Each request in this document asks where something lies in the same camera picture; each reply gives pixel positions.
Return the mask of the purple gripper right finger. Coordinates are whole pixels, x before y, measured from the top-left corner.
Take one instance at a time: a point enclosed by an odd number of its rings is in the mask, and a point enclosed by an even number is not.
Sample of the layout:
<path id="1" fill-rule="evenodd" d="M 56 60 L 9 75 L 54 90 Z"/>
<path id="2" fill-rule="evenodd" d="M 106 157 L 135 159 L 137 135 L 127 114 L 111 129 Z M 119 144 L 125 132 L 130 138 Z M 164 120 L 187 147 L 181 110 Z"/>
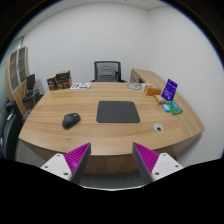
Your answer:
<path id="1" fill-rule="evenodd" d="M 145 185 L 182 169 L 169 154 L 158 154 L 136 142 L 133 143 L 132 154 Z"/>

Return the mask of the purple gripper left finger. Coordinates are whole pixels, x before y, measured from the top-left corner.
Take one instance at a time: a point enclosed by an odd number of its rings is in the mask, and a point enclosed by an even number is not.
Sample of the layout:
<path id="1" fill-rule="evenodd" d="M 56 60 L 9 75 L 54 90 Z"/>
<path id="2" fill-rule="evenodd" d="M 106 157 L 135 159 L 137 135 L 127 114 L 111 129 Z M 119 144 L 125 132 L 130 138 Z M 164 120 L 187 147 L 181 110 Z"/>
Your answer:
<path id="1" fill-rule="evenodd" d="M 91 154 L 91 144 L 84 144 L 69 153 L 55 154 L 41 168 L 79 185 Z"/>

